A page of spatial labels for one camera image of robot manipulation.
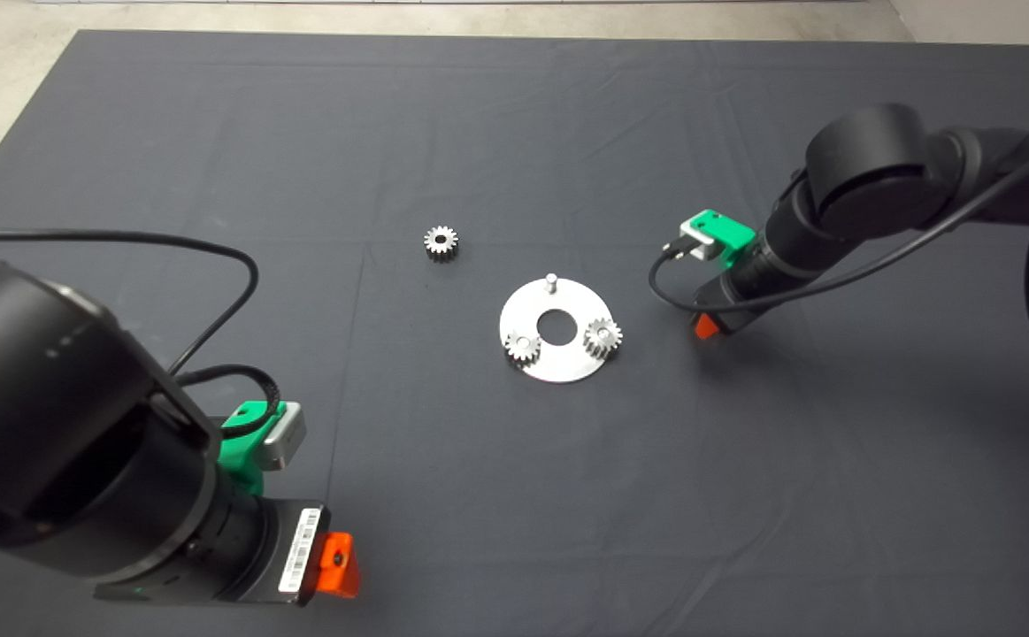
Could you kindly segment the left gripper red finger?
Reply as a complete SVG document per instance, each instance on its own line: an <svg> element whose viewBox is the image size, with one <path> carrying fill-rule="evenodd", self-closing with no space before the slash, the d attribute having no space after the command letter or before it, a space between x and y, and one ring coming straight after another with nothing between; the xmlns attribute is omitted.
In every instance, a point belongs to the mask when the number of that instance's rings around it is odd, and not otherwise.
<svg viewBox="0 0 1029 637"><path fill-rule="evenodd" d="M356 598L361 586L355 536L352 533L325 533L319 556L316 592L340 598Z"/></svg>

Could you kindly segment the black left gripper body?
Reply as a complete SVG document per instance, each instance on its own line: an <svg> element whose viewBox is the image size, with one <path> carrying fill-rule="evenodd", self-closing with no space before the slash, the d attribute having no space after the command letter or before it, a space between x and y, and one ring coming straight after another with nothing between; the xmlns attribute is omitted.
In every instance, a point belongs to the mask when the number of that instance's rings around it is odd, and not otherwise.
<svg viewBox="0 0 1029 637"><path fill-rule="evenodd" d="M230 503L157 567L98 585L94 597L155 606L304 606L329 520L321 503Z"/></svg>

